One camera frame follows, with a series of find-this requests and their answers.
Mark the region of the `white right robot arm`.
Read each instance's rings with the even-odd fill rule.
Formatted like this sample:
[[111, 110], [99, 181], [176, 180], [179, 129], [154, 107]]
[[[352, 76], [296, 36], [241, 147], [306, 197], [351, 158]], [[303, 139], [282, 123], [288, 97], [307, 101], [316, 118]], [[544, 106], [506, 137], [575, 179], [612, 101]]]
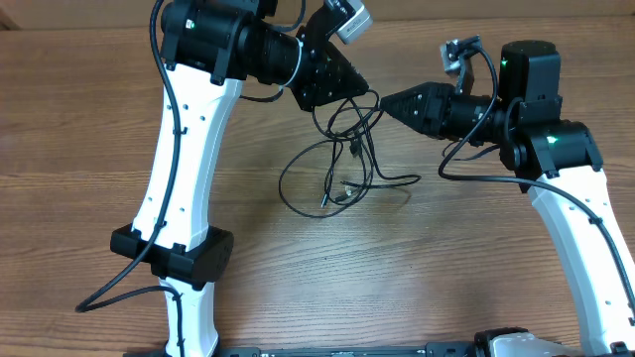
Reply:
[[490, 61], [488, 96], [471, 92], [478, 38], [441, 47], [456, 84], [426, 82], [388, 95], [380, 107], [414, 131], [445, 140], [447, 162], [472, 145], [497, 151], [506, 181], [529, 195], [565, 272], [579, 325], [582, 356], [634, 352], [634, 261], [608, 194], [603, 159], [582, 123], [561, 116], [561, 57], [555, 45], [508, 43]]

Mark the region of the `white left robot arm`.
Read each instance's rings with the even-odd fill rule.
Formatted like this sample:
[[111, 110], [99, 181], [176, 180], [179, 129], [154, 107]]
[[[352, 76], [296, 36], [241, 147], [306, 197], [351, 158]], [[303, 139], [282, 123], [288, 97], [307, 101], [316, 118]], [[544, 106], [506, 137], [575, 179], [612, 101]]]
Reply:
[[164, 356], [211, 356], [214, 285], [233, 247], [208, 222], [208, 198], [223, 133], [243, 82], [289, 88], [304, 111], [361, 95], [366, 80], [334, 45], [372, 23], [360, 1], [326, 1], [295, 35], [271, 25], [273, 1], [174, 1], [163, 10], [162, 124], [144, 201], [112, 233], [110, 248], [146, 263], [166, 297]]

